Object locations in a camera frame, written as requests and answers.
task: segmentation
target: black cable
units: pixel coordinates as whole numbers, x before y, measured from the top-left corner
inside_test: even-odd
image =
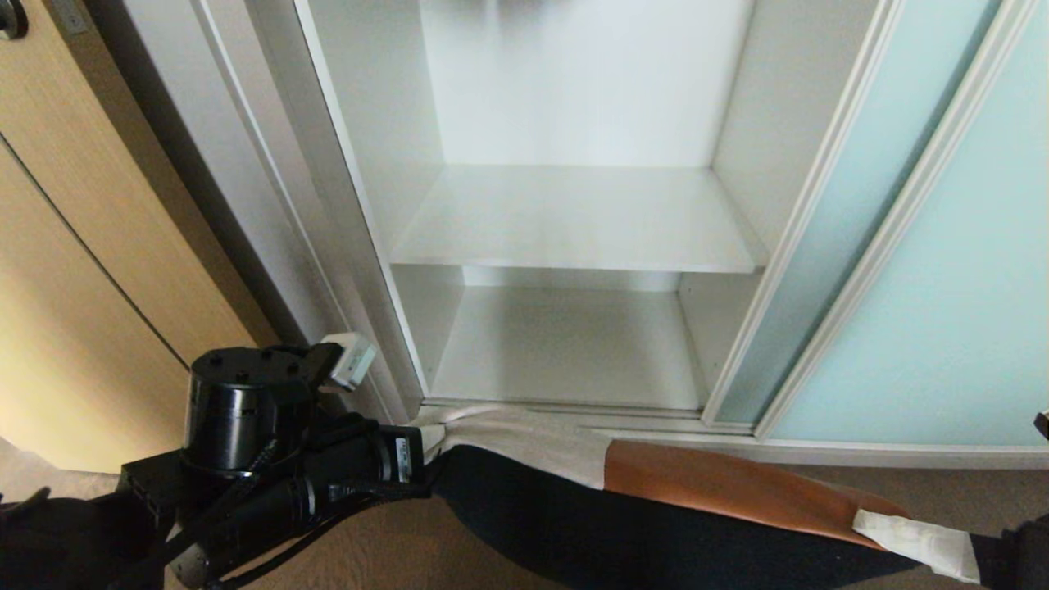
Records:
[[[324,524],[309,531],[308,534],[297,541],[294,545],[292,545],[284,551],[281,551],[279,554],[274,555],[273,559],[266,561],[265,563],[260,564],[259,566],[254,567],[251,570],[236,577],[231,577],[224,582],[218,580],[213,581],[212,583],[208,584],[205,588],[206,590],[237,590],[238,588],[247,586],[255,582],[256,580],[262,577],[263,575],[272,572],[273,570],[279,568],[285,563],[287,563],[288,560],[301,553],[306,547],[313,545],[314,542],[316,542],[318,539],[326,534],[329,530],[335,528],[339,523],[345,521],[346,519],[355,514],[359,514],[364,510],[367,510],[368,508],[374,508],[376,506],[388,504],[389,502],[392,501],[386,499],[367,500],[362,504],[356,506],[355,510],[350,510],[342,514],[337,514],[335,517],[331,517],[327,521],[324,521]]]
[[[170,541],[164,544],[158,551],[151,553],[145,560],[138,562],[131,567],[124,575],[119,580],[109,585],[112,590],[122,588],[135,588],[137,586],[136,581],[144,580],[145,576],[149,575],[150,571],[156,570],[157,568],[163,568],[168,565],[172,560],[181,555],[187,549],[189,549],[198,539],[202,536],[209,528],[211,528],[215,521],[221,519],[237,502],[239,502],[243,497],[248,496],[258,484],[260,471],[264,469],[270,461],[273,459],[274,452],[277,450],[277,440],[271,439],[262,450],[255,456],[255,459],[248,466],[248,471],[250,475],[240,478],[230,485],[222,492],[222,496],[218,498],[211,506],[208,507],[199,517],[194,519],[192,523],[186,528],[173,536]]]

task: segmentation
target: dark blue cloth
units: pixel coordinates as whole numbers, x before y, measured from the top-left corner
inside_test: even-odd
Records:
[[[437,460],[434,493],[487,544],[580,589],[818,590],[918,566],[860,545],[598,491],[494,452]]]

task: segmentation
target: cloth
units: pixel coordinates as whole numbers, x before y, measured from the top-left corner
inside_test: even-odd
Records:
[[[980,568],[968,532],[862,509],[856,512],[853,528],[894,553],[932,567],[936,573],[980,584]]]
[[[518,565],[570,588],[821,590],[911,569],[906,557],[711,512],[598,491],[458,445],[434,494]]]
[[[427,463],[469,444],[604,489],[604,458],[612,439],[548,415],[495,404],[424,407],[408,425],[422,430]]]
[[[979,583],[968,533],[907,519],[899,506],[745,459],[613,441],[554,416],[485,404],[424,407],[427,463],[469,445],[595,490],[885,550]]]

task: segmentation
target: white tag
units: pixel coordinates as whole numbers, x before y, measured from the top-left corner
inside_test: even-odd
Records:
[[[411,480],[411,449],[408,439],[397,440],[397,475],[403,484]]]
[[[932,567],[940,575],[980,584],[980,567],[965,531],[863,509],[856,511],[853,530],[893,553]]]

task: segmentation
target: brown leather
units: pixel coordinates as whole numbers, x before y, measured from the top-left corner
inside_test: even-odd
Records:
[[[856,510],[907,517],[903,508],[877,496],[762,463],[630,441],[614,441],[608,447],[604,488],[875,549],[881,547],[853,531]]]

